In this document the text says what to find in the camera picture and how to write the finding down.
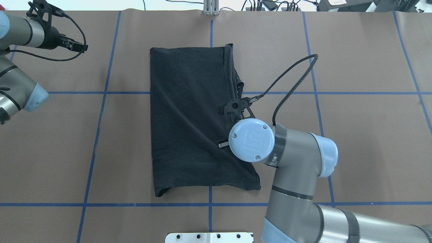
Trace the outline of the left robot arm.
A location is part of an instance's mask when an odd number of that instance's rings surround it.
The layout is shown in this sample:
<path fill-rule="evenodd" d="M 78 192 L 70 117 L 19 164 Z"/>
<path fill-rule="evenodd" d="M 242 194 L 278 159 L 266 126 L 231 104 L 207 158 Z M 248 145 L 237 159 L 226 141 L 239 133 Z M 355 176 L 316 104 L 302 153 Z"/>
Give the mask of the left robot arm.
<path fill-rule="evenodd" d="M 1 11 L 1 124 L 6 124 L 20 111 L 32 112 L 49 97 L 42 85 L 26 70 L 16 64 L 17 55 L 33 57 L 33 64 L 44 61 L 71 61 L 88 50 L 87 39 L 77 22 L 64 10 L 44 0 L 29 2 L 25 17 Z M 80 31 L 82 40 L 74 40 L 54 27 L 54 17 L 70 20 Z M 73 57 L 43 57 L 31 53 L 29 48 L 54 50 L 65 48 L 73 51 Z"/>

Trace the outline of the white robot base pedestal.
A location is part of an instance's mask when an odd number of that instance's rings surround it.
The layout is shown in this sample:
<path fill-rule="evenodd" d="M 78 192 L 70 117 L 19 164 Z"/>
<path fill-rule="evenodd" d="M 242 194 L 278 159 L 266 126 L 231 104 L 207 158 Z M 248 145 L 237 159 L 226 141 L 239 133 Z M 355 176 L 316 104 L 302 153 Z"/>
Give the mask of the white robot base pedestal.
<path fill-rule="evenodd" d="M 248 232 L 169 233 L 165 243 L 253 243 L 254 234 Z"/>

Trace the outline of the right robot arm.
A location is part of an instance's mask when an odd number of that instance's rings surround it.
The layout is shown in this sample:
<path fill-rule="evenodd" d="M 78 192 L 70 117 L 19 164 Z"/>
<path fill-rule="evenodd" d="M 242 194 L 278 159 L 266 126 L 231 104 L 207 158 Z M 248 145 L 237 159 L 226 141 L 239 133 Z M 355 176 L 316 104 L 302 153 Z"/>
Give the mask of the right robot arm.
<path fill-rule="evenodd" d="M 338 163 L 334 141 L 247 118 L 225 143 L 242 161 L 276 168 L 261 234 L 264 243 L 430 243 L 431 225 L 417 226 L 314 202 L 318 178 Z"/>

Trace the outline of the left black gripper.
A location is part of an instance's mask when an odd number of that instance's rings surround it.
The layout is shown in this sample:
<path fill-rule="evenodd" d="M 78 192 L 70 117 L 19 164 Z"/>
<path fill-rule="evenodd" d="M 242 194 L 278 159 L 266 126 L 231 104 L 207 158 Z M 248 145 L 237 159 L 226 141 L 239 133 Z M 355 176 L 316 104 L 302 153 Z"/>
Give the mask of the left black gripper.
<path fill-rule="evenodd" d="M 43 49 L 52 50 L 62 46 L 77 53 L 84 53 L 88 50 L 87 44 L 79 43 L 69 37 L 62 37 L 58 30 L 53 26 L 43 24 L 42 29 L 44 31 L 44 40 L 42 42 Z"/>

